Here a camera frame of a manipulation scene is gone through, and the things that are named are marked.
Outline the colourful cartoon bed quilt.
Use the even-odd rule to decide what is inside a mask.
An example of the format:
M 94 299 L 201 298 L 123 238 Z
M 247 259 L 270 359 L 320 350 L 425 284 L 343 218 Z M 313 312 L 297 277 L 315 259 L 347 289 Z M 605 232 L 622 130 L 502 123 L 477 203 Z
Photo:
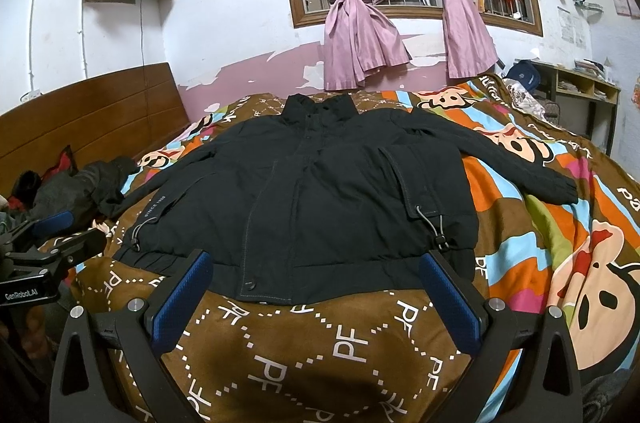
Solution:
M 478 221 L 474 285 L 515 311 L 564 313 L 582 383 L 639 359 L 639 185 L 592 143 L 514 107 L 484 74 L 438 92 L 303 95 L 352 98 L 359 112 L 422 109 L 477 131 L 511 154 L 573 180 L 578 199 L 526 194 L 483 160 L 463 158 Z M 250 95 L 145 154 L 132 191 L 232 126 L 276 116 L 288 98 Z M 70 283 L 90 313 L 147 297 L 168 276 L 116 258 L 142 212 L 104 225 L 104 253 Z M 210 288 L 164 358 L 204 422 L 421 422 L 454 388 L 460 353 L 420 284 L 311 304 L 243 302 Z

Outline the red pillow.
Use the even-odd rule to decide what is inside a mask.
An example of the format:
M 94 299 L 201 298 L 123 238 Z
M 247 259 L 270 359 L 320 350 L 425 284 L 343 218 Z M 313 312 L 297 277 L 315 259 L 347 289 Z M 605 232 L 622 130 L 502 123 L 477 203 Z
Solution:
M 67 173 L 70 174 L 70 176 L 74 176 L 77 172 L 78 167 L 75 161 L 73 150 L 72 148 L 70 148 L 70 145 L 67 145 L 58 155 L 58 160 L 56 160 L 55 165 L 51 166 L 49 169 L 47 169 L 46 172 L 42 174 L 41 181 L 45 183 L 53 176 L 60 173 Z

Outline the black padded jacket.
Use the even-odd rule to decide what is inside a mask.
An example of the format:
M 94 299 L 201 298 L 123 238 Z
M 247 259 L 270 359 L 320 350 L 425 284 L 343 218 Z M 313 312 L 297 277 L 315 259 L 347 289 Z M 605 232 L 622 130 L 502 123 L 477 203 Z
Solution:
M 542 201 L 578 199 L 573 180 L 437 114 L 294 95 L 276 116 L 228 128 L 132 191 L 126 204 L 142 212 L 116 258 L 169 276 L 203 250 L 214 292 L 279 305 L 416 289 L 429 250 L 472 279 L 467 156 Z

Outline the floral cloth bundle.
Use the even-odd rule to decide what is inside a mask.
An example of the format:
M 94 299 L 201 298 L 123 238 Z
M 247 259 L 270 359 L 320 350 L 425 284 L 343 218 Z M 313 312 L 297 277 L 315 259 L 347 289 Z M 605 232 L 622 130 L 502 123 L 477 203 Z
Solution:
M 544 106 L 537 102 L 533 95 L 530 94 L 520 82 L 505 78 L 502 80 L 502 83 L 506 85 L 512 104 L 516 109 L 531 114 L 539 120 L 546 120 Z

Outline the dark clothes pile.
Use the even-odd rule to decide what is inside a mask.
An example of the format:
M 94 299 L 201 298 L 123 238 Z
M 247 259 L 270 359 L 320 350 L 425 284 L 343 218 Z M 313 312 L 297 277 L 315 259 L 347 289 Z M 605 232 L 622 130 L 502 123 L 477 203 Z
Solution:
M 96 161 L 73 174 L 65 170 L 46 182 L 34 171 L 26 171 L 14 184 L 8 202 L 1 209 L 1 233 L 4 235 L 25 221 L 40 221 L 70 212 L 73 226 L 89 226 L 97 219 L 110 217 L 122 203 L 122 187 L 138 165 L 128 157 L 110 162 Z

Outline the brown wooden headboard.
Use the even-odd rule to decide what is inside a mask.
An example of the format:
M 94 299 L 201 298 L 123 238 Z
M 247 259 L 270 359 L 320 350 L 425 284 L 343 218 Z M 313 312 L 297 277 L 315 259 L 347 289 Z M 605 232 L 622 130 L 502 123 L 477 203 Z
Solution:
M 95 76 L 1 116 L 1 195 L 28 170 L 43 174 L 70 147 L 78 166 L 137 157 L 189 124 L 166 62 Z

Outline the wooden shelf desk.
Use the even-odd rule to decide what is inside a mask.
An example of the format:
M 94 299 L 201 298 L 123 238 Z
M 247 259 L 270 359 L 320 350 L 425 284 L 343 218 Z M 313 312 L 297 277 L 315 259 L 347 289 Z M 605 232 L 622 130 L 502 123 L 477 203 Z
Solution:
M 558 124 L 613 152 L 620 89 L 585 71 L 534 60 L 540 74 L 536 92 L 558 106 Z

